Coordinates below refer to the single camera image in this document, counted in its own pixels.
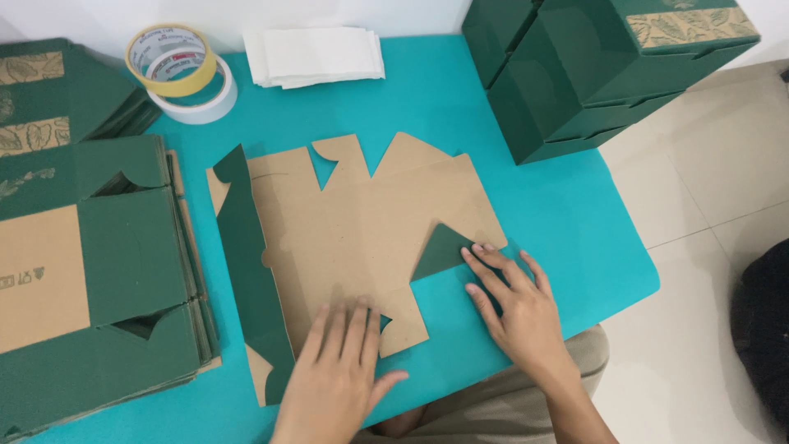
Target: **person's left hand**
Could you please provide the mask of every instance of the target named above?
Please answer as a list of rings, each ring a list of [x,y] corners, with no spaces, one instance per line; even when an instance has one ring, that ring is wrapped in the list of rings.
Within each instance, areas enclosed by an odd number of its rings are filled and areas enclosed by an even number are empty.
[[[359,298],[346,329],[346,310],[331,319],[324,304],[312,324],[307,341],[279,407],[271,444],[347,444],[365,418],[396,383],[408,378],[404,370],[375,379],[380,339],[380,311]]]

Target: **green triangular flap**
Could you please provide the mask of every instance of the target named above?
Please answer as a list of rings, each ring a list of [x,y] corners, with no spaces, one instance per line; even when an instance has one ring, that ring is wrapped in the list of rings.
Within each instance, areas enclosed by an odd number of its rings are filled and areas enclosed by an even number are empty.
[[[422,250],[422,256],[413,271],[411,282],[461,265],[464,261],[460,249],[471,248],[472,244],[474,242],[447,225],[436,225],[436,229],[433,230],[427,245]]]

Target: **masking tape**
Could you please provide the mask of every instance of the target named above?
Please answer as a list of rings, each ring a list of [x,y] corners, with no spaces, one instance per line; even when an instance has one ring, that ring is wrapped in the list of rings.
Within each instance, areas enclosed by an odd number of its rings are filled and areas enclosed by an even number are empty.
[[[172,77],[177,76],[184,70],[195,66],[205,65],[206,54],[200,52],[184,51],[175,49],[160,55],[149,67],[146,78],[152,81],[168,82]],[[162,108],[164,114],[169,115],[173,120],[189,125],[202,125],[214,122],[230,112],[238,98],[238,87],[230,72],[230,67],[218,55],[216,58],[216,71],[224,78],[222,89],[219,94],[211,100],[201,105],[183,106],[176,105],[164,100],[161,96],[148,91],[148,95]]]
[[[189,76],[176,81],[146,78],[145,66],[176,49],[204,54],[203,64]],[[138,32],[129,42],[126,66],[149,92],[165,97],[183,97],[200,91],[211,82],[216,72],[216,56],[198,31],[181,24],[157,24]]]

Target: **hand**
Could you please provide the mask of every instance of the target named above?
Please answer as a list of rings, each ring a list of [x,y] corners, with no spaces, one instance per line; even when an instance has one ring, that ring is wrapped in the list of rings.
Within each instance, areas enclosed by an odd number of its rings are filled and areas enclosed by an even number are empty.
[[[544,392],[556,384],[578,384],[580,371],[564,346],[551,285],[537,261],[521,251],[521,259],[534,274],[532,282],[515,261],[506,258],[493,245],[486,243],[482,247],[474,244],[472,250],[476,257],[467,248],[462,248],[461,254],[503,310],[503,316],[499,318],[482,288],[475,284],[466,285],[466,291],[480,311],[493,340]],[[477,257],[485,264],[501,269],[509,286]]]
[[[347,444],[378,401],[405,371],[375,378],[380,311],[359,298],[346,334],[346,310],[339,307],[323,341],[329,318],[325,304],[312,324],[279,407],[272,444]]]

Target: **finger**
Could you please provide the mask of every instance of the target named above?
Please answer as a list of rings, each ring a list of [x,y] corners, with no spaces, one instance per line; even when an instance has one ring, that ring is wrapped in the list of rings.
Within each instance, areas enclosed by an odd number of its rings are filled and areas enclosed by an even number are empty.
[[[488,295],[486,295],[482,288],[479,288],[476,284],[466,284],[466,292],[469,293],[471,300],[474,301],[474,305],[477,306],[477,310],[480,312],[482,320],[485,321],[485,325],[488,326],[488,331],[491,336],[499,337],[504,331],[504,327],[501,325],[501,319],[499,319],[499,315],[495,313],[495,309]]]
[[[540,289],[546,296],[553,298],[553,291],[551,290],[551,283],[548,282],[548,275],[545,274],[540,264],[537,261],[529,256],[524,250],[521,250],[521,259],[529,266],[529,269],[532,270],[532,274],[534,275],[534,284],[537,288]]]
[[[522,290],[532,285],[532,281],[526,276],[526,273],[524,273],[521,267],[512,259],[501,254],[493,245],[486,243],[484,247],[482,247],[475,243],[471,246],[471,249],[482,262],[493,268],[500,269],[504,278],[510,283],[510,287],[516,290]]]
[[[370,414],[370,412],[372,412],[381,399],[383,399],[383,396],[389,393],[389,390],[391,390],[395,384],[406,379],[408,379],[408,372],[405,370],[392,370],[378,378],[376,383],[372,386],[372,392],[370,393],[370,401],[367,403],[367,413],[365,413],[365,418]]]
[[[381,310],[373,307],[367,321],[365,331],[365,344],[361,349],[361,366],[365,370],[374,372],[378,361],[378,343],[381,339]]]
[[[346,308],[340,304],[335,308],[334,318],[331,320],[331,328],[329,334],[326,336],[326,345],[323,347],[323,353],[320,354],[320,359],[339,359],[340,350],[342,349],[342,339],[345,336],[345,318]]]
[[[356,309],[348,325],[345,344],[342,346],[340,359],[344,362],[358,366],[360,364],[361,345],[365,341],[365,324],[367,321],[367,299],[360,297],[356,302]]]
[[[499,303],[508,303],[510,300],[509,296],[511,296],[510,288],[492,270],[471,254],[468,248],[461,248],[460,254],[463,256],[466,264],[469,264],[471,271],[482,280],[482,284],[499,300]]]
[[[320,306],[318,315],[315,316],[315,321],[312,322],[312,328],[307,334],[307,340],[304,342],[304,347],[301,348],[298,362],[315,363],[315,361],[318,360],[320,345],[323,343],[323,329],[326,327],[326,318],[328,318],[328,316],[329,304],[325,303]]]

